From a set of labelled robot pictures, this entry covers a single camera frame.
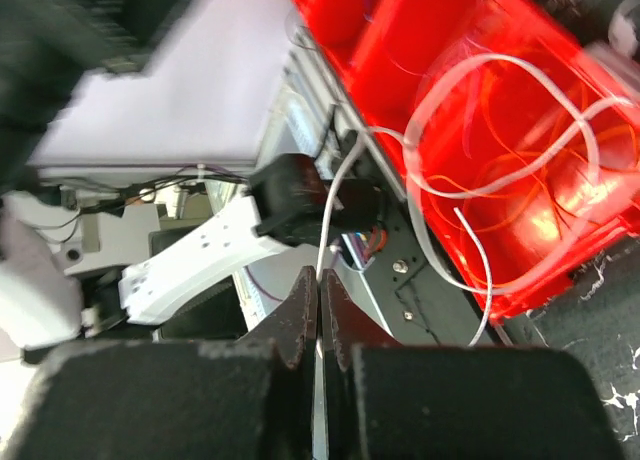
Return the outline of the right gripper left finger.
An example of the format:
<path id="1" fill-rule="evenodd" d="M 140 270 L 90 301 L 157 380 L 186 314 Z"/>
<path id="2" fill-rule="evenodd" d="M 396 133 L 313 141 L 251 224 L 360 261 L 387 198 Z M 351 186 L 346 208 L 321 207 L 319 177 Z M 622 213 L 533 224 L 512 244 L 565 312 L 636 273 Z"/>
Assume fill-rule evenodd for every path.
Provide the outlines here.
<path id="1" fill-rule="evenodd" d="M 308 459 L 315 269 L 235 342 L 74 341 L 41 363 L 5 459 Z"/>

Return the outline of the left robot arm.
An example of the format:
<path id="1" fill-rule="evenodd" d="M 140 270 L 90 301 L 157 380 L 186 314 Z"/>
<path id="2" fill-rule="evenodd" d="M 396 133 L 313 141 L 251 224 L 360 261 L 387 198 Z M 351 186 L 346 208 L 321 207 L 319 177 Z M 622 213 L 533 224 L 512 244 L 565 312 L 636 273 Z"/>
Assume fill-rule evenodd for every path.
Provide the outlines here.
<path id="1" fill-rule="evenodd" d="M 20 349 L 49 349 L 83 335 L 91 308 L 97 334 L 136 325 L 155 330 L 189 301 L 247 265 L 300 245 L 324 252 L 335 238 L 376 227 L 384 202 L 371 181 L 331 180 L 305 154 L 283 154 L 246 190 L 161 252 L 100 279 L 91 293 L 68 276 L 35 228 L 1 209 L 1 329 Z"/>

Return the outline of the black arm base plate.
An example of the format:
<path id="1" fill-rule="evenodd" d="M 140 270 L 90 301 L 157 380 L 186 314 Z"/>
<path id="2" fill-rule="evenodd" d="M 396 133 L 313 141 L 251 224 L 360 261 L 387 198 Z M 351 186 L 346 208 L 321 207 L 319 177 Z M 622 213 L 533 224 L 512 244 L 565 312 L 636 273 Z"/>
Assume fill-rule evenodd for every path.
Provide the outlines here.
<path id="1" fill-rule="evenodd" d="M 397 179 L 388 176 L 377 151 L 364 151 L 352 174 L 372 180 L 385 194 L 385 246 L 364 268 L 340 259 L 336 272 L 352 300 L 396 340 L 406 345 L 466 346 L 482 317 L 470 294 L 445 282 L 423 256 L 407 204 L 396 196 Z"/>

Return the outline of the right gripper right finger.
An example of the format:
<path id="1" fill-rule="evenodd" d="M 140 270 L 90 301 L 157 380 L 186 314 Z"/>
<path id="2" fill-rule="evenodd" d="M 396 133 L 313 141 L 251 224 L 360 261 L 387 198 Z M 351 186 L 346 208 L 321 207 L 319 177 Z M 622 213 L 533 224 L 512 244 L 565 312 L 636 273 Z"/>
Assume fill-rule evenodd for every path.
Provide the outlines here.
<path id="1" fill-rule="evenodd" d="M 620 459 L 583 365 L 529 347 L 404 346 L 319 284 L 332 459 Z"/>

